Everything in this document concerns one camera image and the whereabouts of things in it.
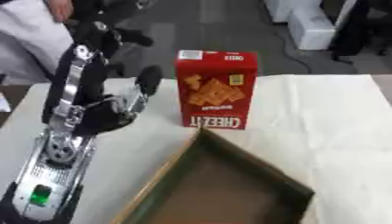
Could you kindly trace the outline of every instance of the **cheez-it logo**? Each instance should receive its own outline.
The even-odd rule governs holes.
[[[217,79],[211,79],[206,85],[200,87],[198,77],[188,77],[185,82],[191,89],[199,90],[189,96],[188,103],[203,106],[209,103],[214,106],[220,106],[224,101],[236,102],[245,98],[245,94],[238,87],[230,87],[221,83]]]
[[[238,117],[191,116],[190,126],[236,129],[241,126],[241,119]]]

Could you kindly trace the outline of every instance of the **lab coat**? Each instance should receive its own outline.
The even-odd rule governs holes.
[[[54,22],[43,0],[0,4],[0,72],[7,75],[3,84],[47,81],[32,55],[54,74],[72,42],[67,28]]]

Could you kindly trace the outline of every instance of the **open box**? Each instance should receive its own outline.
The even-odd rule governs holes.
[[[200,129],[112,224],[294,224],[313,191]]]

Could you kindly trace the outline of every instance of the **floor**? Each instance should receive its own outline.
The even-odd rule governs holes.
[[[392,56],[383,59],[370,50],[352,57],[352,65],[330,60],[329,52],[297,50],[287,26],[271,23],[263,0],[161,0],[120,26],[142,29],[155,40],[149,49],[117,55],[128,76],[158,64],[165,78],[174,78],[173,61],[181,49],[256,52],[260,75],[392,74]]]

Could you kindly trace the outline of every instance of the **white box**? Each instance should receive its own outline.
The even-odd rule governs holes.
[[[260,0],[265,2],[269,14],[274,23],[287,22],[289,15],[294,7],[301,6],[320,6],[322,0]]]
[[[319,7],[297,7],[289,16],[289,30],[298,49],[326,50],[336,27]]]

